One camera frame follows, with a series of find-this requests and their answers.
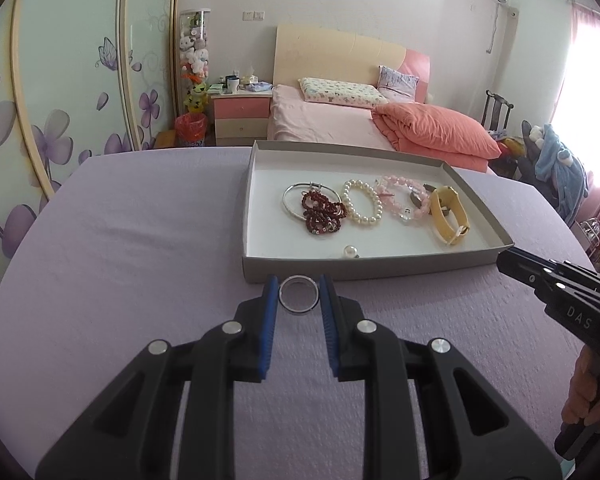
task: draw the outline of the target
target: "pink headboard section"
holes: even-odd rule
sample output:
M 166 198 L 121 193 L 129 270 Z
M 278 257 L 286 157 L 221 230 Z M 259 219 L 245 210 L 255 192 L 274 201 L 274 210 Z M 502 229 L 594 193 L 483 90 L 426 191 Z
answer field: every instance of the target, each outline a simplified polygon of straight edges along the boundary
M 429 56 L 421 54 L 415 50 L 407 49 L 404 54 L 404 61 L 400 65 L 398 72 L 402 74 L 416 75 L 420 78 L 416 86 L 416 102 L 424 103 L 427 98 L 427 88 L 429 88 Z

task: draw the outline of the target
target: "nightstand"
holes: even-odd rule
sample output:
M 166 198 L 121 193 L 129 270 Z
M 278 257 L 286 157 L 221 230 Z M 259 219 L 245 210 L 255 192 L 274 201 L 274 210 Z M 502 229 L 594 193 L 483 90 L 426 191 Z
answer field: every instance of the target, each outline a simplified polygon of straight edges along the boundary
M 248 92 L 209 96 L 214 108 L 216 146 L 251 146 L 267 139 L 272 92 Z

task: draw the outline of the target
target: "pink drawer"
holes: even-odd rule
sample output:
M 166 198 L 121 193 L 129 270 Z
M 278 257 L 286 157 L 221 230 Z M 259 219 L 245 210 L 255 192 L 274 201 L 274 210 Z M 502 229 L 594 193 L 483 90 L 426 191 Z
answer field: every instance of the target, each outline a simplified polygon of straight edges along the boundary
M 266 119 L 268 97 L 224 97 L 214 99 L 216 119 Z

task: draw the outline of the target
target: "butterfly decal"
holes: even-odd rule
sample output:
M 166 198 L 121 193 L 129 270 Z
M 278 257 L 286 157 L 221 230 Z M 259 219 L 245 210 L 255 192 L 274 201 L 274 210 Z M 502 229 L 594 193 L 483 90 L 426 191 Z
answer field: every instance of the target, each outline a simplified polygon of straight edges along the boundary
M 118 70 L 118 51 L 109 38 L 104 38 L 104 44 L 98 47 L 98 54 L 100 54 L 100 60 L 96 62 L 96 67 L 102 64 L 114 72 Z M 131 65 L 133 60 L 134 51 L 132 50 L 129 52 L 129 65 Z M 131 65 L 131 70 L 140 72 L 142 70 L 142 63 L 138 62 Z

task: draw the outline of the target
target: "pink bead bracelet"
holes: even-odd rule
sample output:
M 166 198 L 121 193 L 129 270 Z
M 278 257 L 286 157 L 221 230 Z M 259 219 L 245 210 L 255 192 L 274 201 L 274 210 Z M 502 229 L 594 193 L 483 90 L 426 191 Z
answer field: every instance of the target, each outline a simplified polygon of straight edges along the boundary
M 389 175 L 381 176 L 376 180 L 376 183 L 376 193 L 380 197 L 382 204 L 401 220 L 418 219 L 429 214 L 429 193 L 418 181 L 404 178 L 403 176 Z M 415 192 L 422 205 L 411 212 L 411 209 L 396 202 L 395 193 L 392 190 L 399 188 L 403 188 L 408 196 L 412 191 Z

